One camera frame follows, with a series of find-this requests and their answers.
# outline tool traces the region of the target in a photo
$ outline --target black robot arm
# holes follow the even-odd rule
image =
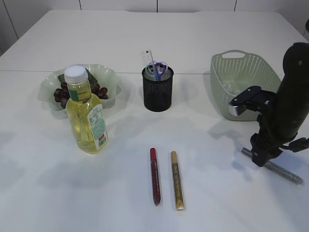
[[[260,112],[259,133],[250,139],[252,161],[260,167],[278,157],[282,153],[280,148],[293,152],[309,148],[309,139],[293,141],[309,113],[309,44],[295,43],[290,47],[283,59],[283,69],[285,77],[277,93],[252,86],[229,104],[235,116],[245,110]]]

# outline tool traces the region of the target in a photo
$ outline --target white bottle cap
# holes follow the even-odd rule
[[[88,80],[88,74],[83,66],[74,65],[64,71],[64,79],[69,85],[78,86]]]

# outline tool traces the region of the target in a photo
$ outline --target white bowl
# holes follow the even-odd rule
[[[103,108],[110,108],[115,104],[116,89],[120,82],[120,78],[116,73],[100,64],[77,64],[84,66],[89,70],[89,72],[97,79],[101,87],[106,87],[108,89],[108,99],[101,99]],[[61,114],[66,114],[66,110],[62,109],[59,102],[55,101],[54,92],[56,88],[60,87],[60,81],[58,76],[64,73],[65,69],[58,70],[50,74],[42,83],[38,94],[38,99],[40,101],[47,102],[52,113],[59,112]]]

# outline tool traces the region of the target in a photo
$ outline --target white wall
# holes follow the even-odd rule
[[[236,11],[279,12],[301,34],[309,19],[309,0],[238,0]]]
[[[158,11],[234,11],[235,3],[236,0],[158,0]]]
[[[17,41],[9,15],[0,0],[0,55]]]
[[[82,10],[156,12],[156,0],[80,0]]]
[[[309,0],[0,0],[0,48],[7,50],[51,9],[156,12],[157,2],[159,12],[275,11],[301,34],[309,18]]]
[[[78,0],[4,0],[18,37],[52,9],[80,10]]]

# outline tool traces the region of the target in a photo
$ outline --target table surface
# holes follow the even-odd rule
[[[209,75],[176,74],[172,106],[143,106],[140,74],[121,74],[115,105],[104,110],[109,144],[81,151],[68,119],[38,100],[49,72],[0,72],[0,225],[4,232],[307,232],[308,151],[275,162],[304,186],[258,168],[240,153],[256,122],[224,120]],[[308,136],[309,122],[299,136]],[[156,147],[162,201],[150,175]],[[177,151],[186,210],[175,211],[170,152]]]
[[[211,57],[238,49],[262,56],[278,74],[306,40],[279,13],[50,11],[0,57],[2,71],[56,71],[76,63],[140,73],[151,49],[175,73],[209,73]]]

